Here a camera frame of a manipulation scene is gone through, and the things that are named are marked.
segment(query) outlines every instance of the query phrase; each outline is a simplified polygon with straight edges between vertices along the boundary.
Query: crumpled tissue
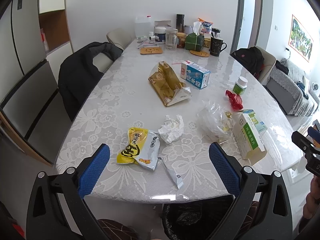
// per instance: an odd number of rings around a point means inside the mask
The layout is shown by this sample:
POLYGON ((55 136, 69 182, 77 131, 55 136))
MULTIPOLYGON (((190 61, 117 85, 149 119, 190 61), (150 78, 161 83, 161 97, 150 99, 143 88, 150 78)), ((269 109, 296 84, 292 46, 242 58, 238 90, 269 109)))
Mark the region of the crumpled tissue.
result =
POLYGON ((177 120, 173 120, 166 115, 164 125, 159 129, 159 135, 166 143, 170 144, 183 134, 183 129, 184 123, 181 115, 177 114, 177 120))

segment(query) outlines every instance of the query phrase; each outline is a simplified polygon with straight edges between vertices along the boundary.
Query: red plastic wrapper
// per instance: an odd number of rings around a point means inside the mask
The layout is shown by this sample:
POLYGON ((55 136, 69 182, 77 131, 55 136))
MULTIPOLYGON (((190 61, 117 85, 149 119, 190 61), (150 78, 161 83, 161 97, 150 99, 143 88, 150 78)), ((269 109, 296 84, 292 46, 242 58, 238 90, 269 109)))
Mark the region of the red plastic wrapper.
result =
POLYGON ((226 90, 226 96, 228 96, 231 103, 232 110, 234 112, 240 111, 243 109, 241 96, 232 93, 229 90, 226 90))

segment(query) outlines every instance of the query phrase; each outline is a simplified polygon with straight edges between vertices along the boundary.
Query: backpack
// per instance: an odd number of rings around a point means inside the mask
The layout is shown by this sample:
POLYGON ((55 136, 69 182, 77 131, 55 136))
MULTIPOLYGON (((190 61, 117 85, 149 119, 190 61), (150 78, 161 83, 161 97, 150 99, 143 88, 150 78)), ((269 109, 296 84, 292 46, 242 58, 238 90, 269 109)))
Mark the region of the backpack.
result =
POLYGON ((231 54, 246 70, 248 70, 256 79, 258 79, 264 65, 264 58, 257 47, 249 49, 238 49, 231 54))

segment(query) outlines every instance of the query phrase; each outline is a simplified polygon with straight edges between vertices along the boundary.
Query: trash can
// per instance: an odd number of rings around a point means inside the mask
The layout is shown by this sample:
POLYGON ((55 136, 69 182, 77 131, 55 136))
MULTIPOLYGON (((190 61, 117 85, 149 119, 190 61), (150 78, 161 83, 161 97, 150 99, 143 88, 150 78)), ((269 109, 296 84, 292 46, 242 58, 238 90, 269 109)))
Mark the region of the trash can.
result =
POLYGON ((170 240, 206 240, 229 207, 232 195, 190 203, 164 204, 162 224, 170 240))

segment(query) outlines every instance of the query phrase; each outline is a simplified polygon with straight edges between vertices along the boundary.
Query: white lace tablecloth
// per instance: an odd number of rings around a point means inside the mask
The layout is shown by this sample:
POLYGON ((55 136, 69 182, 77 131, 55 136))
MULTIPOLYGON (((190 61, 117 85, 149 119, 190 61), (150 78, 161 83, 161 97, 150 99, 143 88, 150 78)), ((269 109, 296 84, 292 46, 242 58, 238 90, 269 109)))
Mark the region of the white lace tablecloth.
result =
MULTIPOLYGON (((253 109, 268 127, 262 136, 268 153, 253 166, 255 171, 265 174, 283 171, 302 157, 302 152, 291 142, 293 130, 276 101, 227 52, 222 52, 220 57, 204 58, 184 49, 163 50, 159 55, 140 55, 136 41, 124 50, 73 122, 57 158, 59 173, 70 166, 77 167, 105 143, 110 147, 111 157, 93 189, 94 195, 142 203, 194 201, 227 195, 209 159, 212 141, 197 125, 197 112, 204 106, 202 101, 207 100, 230 109, 225 91, 232 89, 240 75, 248 80, 242 96, 244 109, 253 109), (173 63, 185 60, 210 70, 208 87, 198 90, 190 85, 191 99, 165 107, 148 81, 152 68, 163 60, 172 66, 177 76, 180 76, 181 64, 173 63), (136 164, 116 163, 117 154, 127 146, 128 128, 135 126, 157 131, 167 114, 172 118, 180 114, 185 123, 182 137, 171 145, 160 140, 159 149, 167 167, 182 176, 184 186, 180 190, 173 185, 160 162, 153 172, 136 164)), ((222 148, 241 165, 249 165, 241 158, 233 137, 222 144, 222 148)))

